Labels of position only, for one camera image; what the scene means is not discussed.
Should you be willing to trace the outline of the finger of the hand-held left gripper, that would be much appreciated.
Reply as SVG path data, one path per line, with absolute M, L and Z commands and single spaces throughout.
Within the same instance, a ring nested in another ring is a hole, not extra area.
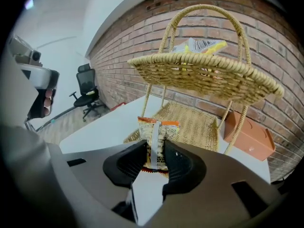
M 57 71 L 28 64 L 20 64 L 19 66 L 21 71 L 36 89 L 49 90 L 57 87 L 60 76 Z

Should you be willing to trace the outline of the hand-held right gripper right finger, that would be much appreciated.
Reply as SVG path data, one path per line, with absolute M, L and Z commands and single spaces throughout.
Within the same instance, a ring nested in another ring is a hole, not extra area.
M 169 182 L 144 228 L 234 228 L 257 224 L 279 191 L 230 156 L 164 143 Z

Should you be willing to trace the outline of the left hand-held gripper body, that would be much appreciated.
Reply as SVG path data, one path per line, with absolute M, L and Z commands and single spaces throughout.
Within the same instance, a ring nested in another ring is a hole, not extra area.
M 25 42 L 19 36 L 15 36 L 15 35 L 12 36 L 8 41 L 8 46 L 17 65 L 28 64 L 28 65 L 43 67 L 42 63 L 40 63 L 41 53 L 33 49 L 27 42 Z M 38 92 L 38 96 L 35 99 L 29 111 L 28 114 L 29 120 L 45 117 L 44 100 L 47 89 L 36 89 L 36 90 Z M 52 96 L 54 97 L 56 93 L 56 88 L 52 90 L 53 90 Z

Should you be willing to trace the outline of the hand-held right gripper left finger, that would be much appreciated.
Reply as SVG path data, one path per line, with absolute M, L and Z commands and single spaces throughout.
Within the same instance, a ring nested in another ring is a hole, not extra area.
M 84 188 L 108 210 L 138 222 L 133 183 L 146 162 L 147 142 L 64 154 Z

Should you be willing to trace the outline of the beige snack packet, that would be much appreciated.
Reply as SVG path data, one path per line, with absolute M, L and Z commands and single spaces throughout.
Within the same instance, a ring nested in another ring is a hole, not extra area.
M 153 118 L 138 117 L 140 139 L 147 142 L 147 160 L 144 170 L 167 173 L 164 142 L 174 139 L 180 129 L 178 121 L 159 121 Z

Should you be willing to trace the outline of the two-tier wicker basket stand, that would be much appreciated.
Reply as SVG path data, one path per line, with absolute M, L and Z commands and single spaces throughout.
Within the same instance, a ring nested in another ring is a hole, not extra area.
M 213 53 L 164 52 L 167 41 L 174 46 L 175 33 L 181 19 L 196 10 L 213 10 L 224 15 L 234 26 L 238 39 L 238 58 L 216 56 Z M 251 66 L 251 55 L 245 31 L 228 11 L 217 6 L 197 4 L 184 8 L 169 22 L 156 54 L 135 57 L 128 61 L 147 83 L 148 87 L 174 87 L 195 91 L 200 96 L 214 96 L 230 104 L 242 105 L 240 120 L 232 139 L 236 140 L 245 121 L 249 106 L 268 95 L 284 95 L 284 88 L 272 77 Z M 162 120 L 181 123 L 175 141 L 217 151 L 219 132 L 223 125 L 216 117 L 179 103 L 161 105 L 157 116 Z

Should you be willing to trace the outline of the white orange snack packet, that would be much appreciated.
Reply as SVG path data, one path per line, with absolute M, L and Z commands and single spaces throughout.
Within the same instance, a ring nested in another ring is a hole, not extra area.
M 218 39 L 194 39 L 189 38 L 185 42 L 175 45 L 173 53 L 202 53 L 216 55 L 227 47 L 225 40 Z

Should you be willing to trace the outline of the person's left hand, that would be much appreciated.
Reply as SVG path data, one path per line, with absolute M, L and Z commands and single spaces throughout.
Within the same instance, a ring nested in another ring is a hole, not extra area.
M 50 108 L 52 105 L 52 96 L 53 90 L 47 90 L 45 93 L 45 100 L 44 100 L 44 116 L 48 116 L 50 114 Z

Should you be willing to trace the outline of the person's white shirt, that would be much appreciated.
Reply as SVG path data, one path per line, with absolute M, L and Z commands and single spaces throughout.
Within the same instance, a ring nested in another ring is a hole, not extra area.
M 15 60 L 7 56 L 0 67 L 0 125 L 26 129 L 31 86 Z

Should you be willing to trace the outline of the black mesh office chair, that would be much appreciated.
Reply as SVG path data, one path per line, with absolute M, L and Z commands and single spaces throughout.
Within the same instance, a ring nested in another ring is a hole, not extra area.
M 84 64 L 78 67 L 76 78 L 79 85 L 80 97 L 73 92 L 69 97 L 75 98 L 73 106 L 75 108 L 87 106 L 83 110 L 83 122 L 86 122 L 86 117 L 90 112 L 95 112 L 99 117 L 101 114 L 96 110 L 99 107 L 105 106 L 104 102 L 99 97 L 99 91 L 95 84 L 95 70 L 90 67 L 90 64 Z

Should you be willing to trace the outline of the orange cardboard box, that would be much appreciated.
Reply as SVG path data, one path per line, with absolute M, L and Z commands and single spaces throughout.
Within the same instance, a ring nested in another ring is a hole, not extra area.
M 224 141 L 231 142 L 240 120 L 240 113 L 232 111 L 225 119 Z M 245 118 L 234 146 L 252 157 L 264 161 L 275 152 L 271 133 L 250 118 Z

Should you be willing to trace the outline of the red box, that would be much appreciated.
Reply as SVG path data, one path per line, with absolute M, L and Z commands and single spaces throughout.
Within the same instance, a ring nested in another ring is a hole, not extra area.
M 122 102 L 122 103 L 120 103 L 120 104 L 114 106 L 113 108 L 111 108 L 110 111 L 112 112 L 112 111 L 114 111 L 114 110 L 116 110 L 116 109 L 118 109 L 118 108 L 120 108 L 121 106 L 124 106 L 124 105 L 126 105 L 126 103 L 125 103 L 125 102 Z

